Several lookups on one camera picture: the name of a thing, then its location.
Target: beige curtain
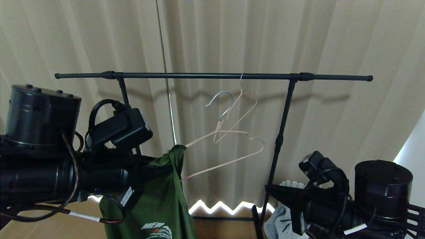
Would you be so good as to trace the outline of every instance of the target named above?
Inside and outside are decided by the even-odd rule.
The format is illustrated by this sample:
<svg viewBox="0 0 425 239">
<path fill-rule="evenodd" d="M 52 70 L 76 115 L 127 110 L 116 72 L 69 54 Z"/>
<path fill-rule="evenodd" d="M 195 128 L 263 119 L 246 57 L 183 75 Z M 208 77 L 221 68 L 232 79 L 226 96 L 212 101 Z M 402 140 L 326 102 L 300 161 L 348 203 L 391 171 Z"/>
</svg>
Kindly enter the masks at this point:
<svg viewBox="0 0 425 239">
<path fill-rule="evenodd" d="M 1 130 L 10 87 L 30 83 L 83 98 L 77 131 L 87 130 L 94 104 L 121 99 L 106 79 L 56 80 L 54 73 L 234 72 L 373 75 L 371 83 L 296 84 L 275 182 L 306 182 L 298 162 L 319 150 L 351 181 L 354 165 L 393 160 L 425 109 L 423 1 L 1 1 Z M 238 96 L 239 80 L 128 79 L 130 103 L 154 137 L 143 154 L 160 156 L 174 144 L 215 129 Z M 262 205 L 288 82 L 243 80 L 257 108 L 235 130 L 266 142 L 263 152 L 184 182 L 189 205 L 223 201 Z M 229 128 L 254 103 L 232 110 Z M 98 120 L 112 115 L 102 109 Z M 228 135 L 187 149 L 184 175 L 257 151 L 260 144 Z"/>
</svg>

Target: metal hanger hook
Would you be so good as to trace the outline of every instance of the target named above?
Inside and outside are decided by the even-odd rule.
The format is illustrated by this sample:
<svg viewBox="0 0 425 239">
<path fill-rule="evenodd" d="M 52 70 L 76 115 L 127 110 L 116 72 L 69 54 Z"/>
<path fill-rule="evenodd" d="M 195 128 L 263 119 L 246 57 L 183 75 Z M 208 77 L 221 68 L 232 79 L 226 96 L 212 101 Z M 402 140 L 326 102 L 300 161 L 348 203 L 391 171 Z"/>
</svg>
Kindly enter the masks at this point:
<svg viewBox="0 0 425 239">
<path fill-rule="evenodd" d="M 229 112 L 229 110 L 230 110 L 230 108 L 232 107 L 232 105 L 233 105 L 233 94 L 230 92 L 230 91 L 220 91 L 220 92 L 218 92 L 213 98 L 212 98 L 212 100 L 208 103 L 208 105 L 206 105 L 205 107 L 208 107 L 208 106 L 210 106 L 211 105 L 211 103 L 214 101 L 214 99 L 215 98 L 217 98 L 217 96 L 219 96 L 220 94 L 223 94 L 223 93 L 229 93 L 231 96 L 232 96 L 232 101 L 231 101 L 231 103 L 230 103 L 230 105 L 229 105 L 229 107 L 227 108 L 227 110 L 225 110 L 225 112 L 223 113 L 223 114 L 221 114 L 221 116 L 220 116 L 220 119 L 218 120 L 219 122 L 223 119 L 223 116 L 227 113 L 227 112 Z"/>
</svg>

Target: green t-shirt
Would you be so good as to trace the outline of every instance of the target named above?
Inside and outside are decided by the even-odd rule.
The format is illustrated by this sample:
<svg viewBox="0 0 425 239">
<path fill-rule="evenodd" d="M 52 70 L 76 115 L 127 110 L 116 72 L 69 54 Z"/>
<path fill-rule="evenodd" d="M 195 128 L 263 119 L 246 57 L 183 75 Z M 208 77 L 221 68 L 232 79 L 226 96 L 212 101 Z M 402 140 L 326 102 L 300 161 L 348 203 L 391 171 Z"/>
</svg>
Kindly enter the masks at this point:
<svg viewBox="0 0 425 239">
<path fill-rule="evenodd" d="M 189 214 L 180 182 L 186 147 L 175 145 L 149 165 L 171 164 L 173 172 L 145 183 L 144 192 L 133 210 L 126 212 L 124 222 L 105 224 L 108 239 L 195 239 L 193 219 Z M 120 218 L 113 201 L 103 197 L 100 210 L 104 218 Z"/>
</svg>

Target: clothing rack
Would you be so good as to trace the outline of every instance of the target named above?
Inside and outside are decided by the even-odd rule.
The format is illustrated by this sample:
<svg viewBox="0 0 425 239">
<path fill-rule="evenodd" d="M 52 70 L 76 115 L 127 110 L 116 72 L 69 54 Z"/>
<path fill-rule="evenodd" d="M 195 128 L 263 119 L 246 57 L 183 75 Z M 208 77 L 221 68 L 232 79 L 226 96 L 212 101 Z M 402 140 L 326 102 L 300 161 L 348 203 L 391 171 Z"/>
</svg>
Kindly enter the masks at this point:
<svg viewBox="0 0 425 239">
<path fill-rule="evenodd" d="M 269 180 L 267 185 L 273 183 L 275 176 L 276 165 L 278 162 L 279 153 L 283 144 L 283 132 L 285 130 L 286 119 L 288 118 L 289 107 L 291 105 L 292 93 L 294 92 L 295 84 L 298 81 L 310 80 L 356 80 L 356 81 L 372 81 L 372 76 L 353 76 L 353 75 L 319 75 L 312 73 L 299 74 L 249 74 L 249 73 L 127 73 L 105 71 L 102 73 L 76 73 L 76 74 L 55 74 L 56 79 L 61 78 L 105 78 L 116 79 L 119 82 L 122 97 L 126 105 L 129 104 L 127 90 L 125 88 L 125 78 L 171 78 L 171 79 L 256 79 L 256 80 L 289 80 L 288 94 L 286 95 L 285 106 L 283 109 L 282 120 L 278 136 L 275 141 L 275 152 L 273 154 L 272 166 L 270 168 Z M 136 148 L 136 153 L 141 155 L 140 148 Z M 263 238 L 262 224 L 266 214 L 266 206 L 269 200 L 269 194 L 266 192 L 264 198 L 263 210 L 261 217 L 258 216 L 256 205 L 251 208 L 252 217 L 212 217 L 212 216 L 194 216 L 193 219 L 203 220 L 236 220 L 236 221 L 251 221 L 254 222 L 255 232 L 258 239 Z"/>
</svg>

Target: pink clothes hanger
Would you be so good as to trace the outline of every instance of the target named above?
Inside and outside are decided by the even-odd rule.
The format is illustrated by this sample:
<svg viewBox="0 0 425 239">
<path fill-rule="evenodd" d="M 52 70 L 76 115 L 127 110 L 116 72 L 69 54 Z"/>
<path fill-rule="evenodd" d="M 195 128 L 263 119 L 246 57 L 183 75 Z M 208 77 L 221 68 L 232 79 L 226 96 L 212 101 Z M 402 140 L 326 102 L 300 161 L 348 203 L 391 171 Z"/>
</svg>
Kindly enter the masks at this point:
<svg viewBox="0 0 425 239">
<path fill-rule="evenodd" d="M 240 97 L 243 95 L 243 94 L 250 94 L 251 92 L 246 92 L 246 93 L 243 93 L 243 91 L 242 91 L 242 76 L 243 76 L 243 74 L 241 75 L 241 94 L 239 95 L 239 97 L 237 98 L 237 100 L 235 101 L 235 103 L 240 99 Z M 212 102 L 213 102 L 213 100 L 218 96 L 218 95 L 220 95 L 220 94 L 222 94 L 222 93 L 229 93 L 229 94 L 231 94 L 232 95 L 232 93 L 231 92 L 229 92 L 229 91 L 222 91 L 222 92 L 219 92 L 218 94 L 216 94 L 214 97 L 213 97 L 213 99 L 211 100 L 211 102 L 208 104 L 208 105 L 206 105 L 206 106 L 209 106 Z M 229 161 L 229 162 L 226 162 L 226 163 L 222 163 L 222 164 L 220 164 L 220 165 L 218 165 L 218 166 L 214 166 L 214 167 L 211 167 L 211 168 L 208 168 L 208 169 L 205 169 L 205 170 L 202 170 L 202 171 L 200 171 L 200 172 L 197 172 L 197 173 L 195 173 L 195 174 L 191 174 L 191 175 L 189 175 L 189 176 L 187 176 L 186 178 L 183 178 L 182 179 L 182 181 L 183 180 L 186 180 L 186 179 L 188 179 L 188 178 L 191 178 L 191 177 L 193 177 L 193 176 L 196 176 L 196 175 L 199 175 L 199 174 L 202 174 L 202 173 L 205 173 L 205 172 L 208 172 L 208 171 L 210 171 L 210 170 L 213 170 L 213 169 L 217 169 L 217 168 L 219 168 L 219 167 L 222 167 L 222 166 L 225 166 L 225 165 L 227 165 L 227 164 L 231 164 L 231 163 L 234 163 L 234 162 L 236 162 L 236 161 L 239 161 L 239 160 L 242 160 L 242 159 L 245 159 L 245 158 L 247 158 L 247 157 L 250 157 L 250 156 L 253 156 L 253 155 L 256 155 L 256 154 L 258 154 L 258 153 L 260 153 L 261 151 L 263 151 L 263 149 L 264 149 L 264 146 L 265 146 L 265 143 L 264 143 L 264 141 L 262 140 L 262 139 L 260 139 L 260 138 L 258 138 L 258 137 L 250 137 L 249 136 L 249 133 L 247 133 L 247 132 L 245 132 L 245 131 L 232 131 L 232 129 L 257 105 L 257 103 L 258 103 L 258 99 L 256 98 L 256 101 L 255 101 L 255 104 L 229 129 L 229 130 L 220 130 L 220 128 L 221 128 L 221 126 L 222 126 L 222 124 L 223 124 L 223 122 L 225 121 L 225 120 L 227 120 L 227 118 L 229 117 L 229 112 L 232 110 L 232 108 L 233 108 L 233 106 L 235 105 L 234 103 L 233 103 L 233 95 L 232 95 L 232 102 L 231 102 L 231 104 L 230 104 L 230 106 L 229 106 L 229 108 L 221 115 L 221 117 L 220 117 L 220 119 L 219 119 L 219 121 L 218 121 L 218 123 L 217 123 L 217 127 L 216 127 L 216 129 L 213 131 L 213 132 L 211 132 L 211 133 L 209 133 L 209 134 L 207 134 L 207 135 L 205 135 L 205 136 L 203 136 L 203 137 L 201 137 L 201 138 L 199 138 L 199 139 L 197 139 L 197 140 L 195 140 L 195 141 L 193 141 L 193 142 L 190 142 L 190 143 L 188 143 L 188 144 L 186 144 L 186 147 L 188 148 L 188 147 L 190 147 L 190 146 L 192 146 L 192 145 L 194 145 L 195 143 L 197 143 L 197 142 L 199 142 L 199 141 L 201 141 L 201 140 L 203 140 L 203 139 L 205 139 L 205 138 L 207 138 L 207 137 L 209 137 L 209 136 L 211 136 L 211 135 L 213 135 L 214 134 L 214 143 L 218 143 L 224 136 L 226 136 L 226 134 L 227 133 L 235 133 L 235 134 L 245 134 L 246 136 L 247 136 L 247 138 L 248 138 L 248 140 L 253 140 L 253 139 L 258 139 L 258 140 L 260 140 L 261 142 L 262 142 L 262 144 L 263 144 L 263 146 L 261 147 L 261 149 L 260 150 L 258 150 L 257 152 L 254 152 L 254 153 L 252 153 L 252 154 L 249 154 L 249 155 L 246 155 L 246 156 L 243 156 L 243 157 L 240 157 L 240 158 L 238 158 L 238 159 L 235 159 L 235 160 L 232 160 L 232 161 Z M 222 133 L 225 133 L 220 139 L 218 139 L 217 141 L 215 141 L 215 137 L 216 137 L 216 135 L 217 135 L 217 133 L 219 133 L 219 132 L 222 132 Z"/>
</svg>

